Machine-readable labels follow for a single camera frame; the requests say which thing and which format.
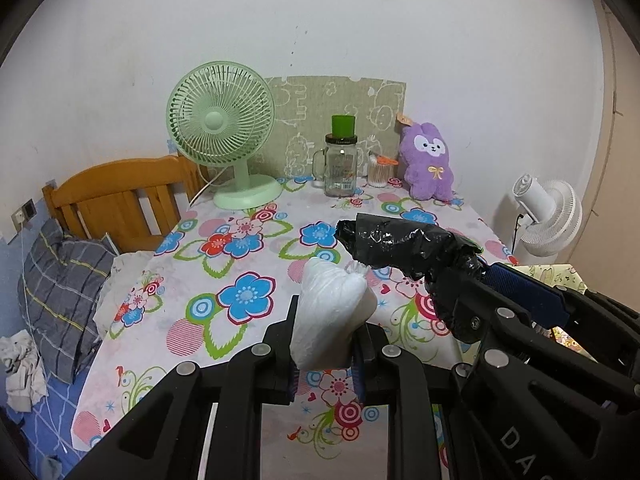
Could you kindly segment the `cartoon animal tissue pack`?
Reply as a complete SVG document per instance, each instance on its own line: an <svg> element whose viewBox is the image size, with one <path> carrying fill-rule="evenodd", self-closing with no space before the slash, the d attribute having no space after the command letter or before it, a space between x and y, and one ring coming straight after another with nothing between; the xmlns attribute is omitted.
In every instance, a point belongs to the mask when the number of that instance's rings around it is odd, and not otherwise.
<svg viewBox="0 0 640 480"><path fill-rule="evenodd" d="M593 360L593 357L589 352L587 352L578 342L571 337L565 330L559 327L552 328L552 337L555 342L560 344L561 346L570 349L576 353L579 353L581 356L585 356L586 358Z"/></svg>

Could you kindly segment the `yellow fabric storage box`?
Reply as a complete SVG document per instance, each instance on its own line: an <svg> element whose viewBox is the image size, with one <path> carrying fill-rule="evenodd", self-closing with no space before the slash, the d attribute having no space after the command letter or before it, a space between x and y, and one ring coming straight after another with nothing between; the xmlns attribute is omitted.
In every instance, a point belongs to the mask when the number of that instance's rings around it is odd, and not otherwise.
<svg viewBox="0 0 640 480"><path fill-rule="evenodd" d="M544 308L551 304L551 299L546 298L548 288L564 287L578 294L587 290L584 280L568 263L498 266L487 272L482 283L523 308L532 320L534 331L552 340L552 328L560 326L540 324L540 321L556 322L560 318L553 308L549 312Z"/></svg>

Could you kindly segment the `beige door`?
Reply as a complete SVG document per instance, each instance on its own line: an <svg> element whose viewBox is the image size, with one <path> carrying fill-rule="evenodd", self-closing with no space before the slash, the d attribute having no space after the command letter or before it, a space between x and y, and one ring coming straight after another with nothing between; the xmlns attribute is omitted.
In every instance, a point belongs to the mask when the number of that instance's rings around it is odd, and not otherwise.
<svg viewBox="0 0 640 480"><path fill-rule="evenodd" d="M596 7L603 47L600 139L585 221L567 251L587 286L639 309L639 53L603 0Z"/></svg>

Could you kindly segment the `white standing fan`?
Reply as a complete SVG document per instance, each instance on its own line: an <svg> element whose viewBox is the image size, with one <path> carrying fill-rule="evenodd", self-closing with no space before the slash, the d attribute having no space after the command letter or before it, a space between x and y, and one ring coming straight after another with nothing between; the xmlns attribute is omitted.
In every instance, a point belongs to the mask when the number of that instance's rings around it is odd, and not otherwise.
<svg viewBox="0 0 640 480"><path fill-rule="evenodd" d="M530 219L520 238L526 252L546 258L570 246L582 225L582 202L568 182L540 183L531 174L522 174L512 194Z"/></svg>

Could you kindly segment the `floral tablecloth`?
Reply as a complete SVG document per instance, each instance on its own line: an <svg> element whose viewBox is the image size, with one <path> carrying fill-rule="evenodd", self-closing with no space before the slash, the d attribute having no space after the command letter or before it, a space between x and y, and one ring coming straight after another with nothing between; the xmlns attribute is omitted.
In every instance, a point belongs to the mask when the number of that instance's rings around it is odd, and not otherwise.
<svg viewBox="0 0 640 480"><path fill-rule="evenodd" d="M179 363L220 364L260 341L284 319L310 259L348 266L335 227L360 212L433 223L472 240L489 263L513 259L461 197L419 202L398 180L331 198L298 177L274 202L240 211L201 200L117 295L77 404L74 448L97 444ZM301 374L294 402L262 415L267 479L382 479L386 451L386 408L363 406L347 370Z"/></svg>

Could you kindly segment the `blue bed sheet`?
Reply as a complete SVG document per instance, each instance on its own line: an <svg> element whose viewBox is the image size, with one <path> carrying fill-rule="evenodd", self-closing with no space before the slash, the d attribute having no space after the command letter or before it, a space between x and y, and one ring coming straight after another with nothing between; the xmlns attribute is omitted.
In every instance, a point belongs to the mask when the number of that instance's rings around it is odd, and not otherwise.
<svg viewBox="0 0 640 480"><path fill-rule="evenodd" d="M23 260L31 247L32 245L21 248L11 260L16 265L17 276L10 281L14 291L6 299L9 301L9 311L17 319L17 323L9 328L8 322L2 321L2 334L13 335L24 328L32 335L21 316L17 295L17 282L23 272ZM43 464L49 460L61 469L61 474L68 474L85 454L73 446L72 425L90 365L76 376L72 384L66 384L48 373L42 360L48 395L30 413L19 413L8 408L10 419L17 423L26 438L29 466L35 474L41 474Z"/></svg>

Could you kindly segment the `cotton swab jar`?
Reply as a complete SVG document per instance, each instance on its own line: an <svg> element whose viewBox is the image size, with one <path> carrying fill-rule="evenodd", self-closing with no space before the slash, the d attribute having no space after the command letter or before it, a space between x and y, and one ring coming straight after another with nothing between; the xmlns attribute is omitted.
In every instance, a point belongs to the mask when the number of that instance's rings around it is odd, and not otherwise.
<svg viewBox="0 0 640 480"><path fill-rule="evenodd" d="M384 188L399 165L396 159L392 159L375 152L370 152L367 164L368 185L375 188Z"/></svg>

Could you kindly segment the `purple plush bunny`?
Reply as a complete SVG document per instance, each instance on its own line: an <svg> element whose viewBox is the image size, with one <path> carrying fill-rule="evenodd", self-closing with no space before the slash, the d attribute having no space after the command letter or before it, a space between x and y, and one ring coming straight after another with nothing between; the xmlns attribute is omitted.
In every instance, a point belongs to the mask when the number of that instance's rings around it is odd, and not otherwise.
<svg viewBox="0 0 640 480"><path fill-rule="evenodd" d="M454 173L449 165L449 150L439 130L430 122L419 124L397 113L401 125L399 158L404 167L404 181L415 200L454 198Z"/></svg>

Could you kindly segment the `crumpled white cloth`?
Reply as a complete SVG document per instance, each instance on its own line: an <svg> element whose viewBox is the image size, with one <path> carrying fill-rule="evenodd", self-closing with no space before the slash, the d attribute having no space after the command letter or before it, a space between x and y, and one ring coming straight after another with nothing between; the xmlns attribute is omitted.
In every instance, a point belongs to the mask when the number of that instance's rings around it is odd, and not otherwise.
<svg viewBox="0 0 640 480"><path fill-rule="evenodd" d="M9 407L19 413L30 413L48 393L42 359L27 330L1 338L1 363L6 371Z"/></svg>

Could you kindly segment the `glass mason jar mug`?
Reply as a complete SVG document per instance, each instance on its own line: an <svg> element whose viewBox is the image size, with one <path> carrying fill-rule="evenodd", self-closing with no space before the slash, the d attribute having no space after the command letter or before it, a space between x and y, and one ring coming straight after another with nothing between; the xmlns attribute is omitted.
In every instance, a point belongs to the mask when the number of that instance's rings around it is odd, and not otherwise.
<svg viewBox="0 0 640 480"><path fill-rule="evenodd" d="M353 196L357 186L357 169L356 136L338 138L328 133L324 138L324 147L312 156L311 173L329 197Z"/></svg>

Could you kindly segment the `grey plaid pillow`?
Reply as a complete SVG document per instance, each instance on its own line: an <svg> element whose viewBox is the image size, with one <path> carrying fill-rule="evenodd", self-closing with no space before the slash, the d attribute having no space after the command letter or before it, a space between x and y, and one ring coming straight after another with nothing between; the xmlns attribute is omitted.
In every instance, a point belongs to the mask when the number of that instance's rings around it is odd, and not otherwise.
<svg viewBox="0 0 640 480"><path fill-rule="evenodd" d="M115 253L100 240L83 240L58 220L43 223L23 260L18 304L44 369L72 384L91 364L100 342L93 321Z"/></svg>

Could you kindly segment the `green cup on jar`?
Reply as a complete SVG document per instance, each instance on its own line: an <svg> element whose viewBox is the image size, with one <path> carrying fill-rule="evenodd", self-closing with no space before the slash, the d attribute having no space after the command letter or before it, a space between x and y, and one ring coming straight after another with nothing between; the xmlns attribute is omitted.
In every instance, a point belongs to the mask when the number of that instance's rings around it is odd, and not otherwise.
<svg viewBox="0 0 640 480"><path fill-rule="evenodd" d="M331 133L335 139L348 139L355 135L356 117L352 115L333 115Z"/></svg>

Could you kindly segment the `green desk fan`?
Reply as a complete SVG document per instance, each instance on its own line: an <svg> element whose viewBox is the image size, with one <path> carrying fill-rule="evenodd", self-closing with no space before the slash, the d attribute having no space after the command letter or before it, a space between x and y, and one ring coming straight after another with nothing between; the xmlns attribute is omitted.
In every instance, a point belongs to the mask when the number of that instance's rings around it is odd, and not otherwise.
<svg viewBox="0 0 640 480"><path fill-rule="evenodd" d="M280 196L276 178L248 169L274 125L269 86L251 68L214 61L191 70L171 91L166 125L178 152L191 162L233 169L233 178L214 191L217 208L257 208Z"/></svg>

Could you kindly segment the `wall power outlet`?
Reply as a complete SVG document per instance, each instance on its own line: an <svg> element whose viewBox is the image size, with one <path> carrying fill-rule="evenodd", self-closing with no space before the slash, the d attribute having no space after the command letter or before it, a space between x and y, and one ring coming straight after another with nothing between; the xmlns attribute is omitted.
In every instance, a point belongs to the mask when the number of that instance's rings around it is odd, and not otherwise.
<svg viewBox="0 0 640 480"><path fill-rule="evenodd" d="M34 200L28 200L24 203L20 208L18 208L11 216L15 231L17 233L21 232L21 230L29 224L29 221L32 220L37 214L37 207Z"/></svg>

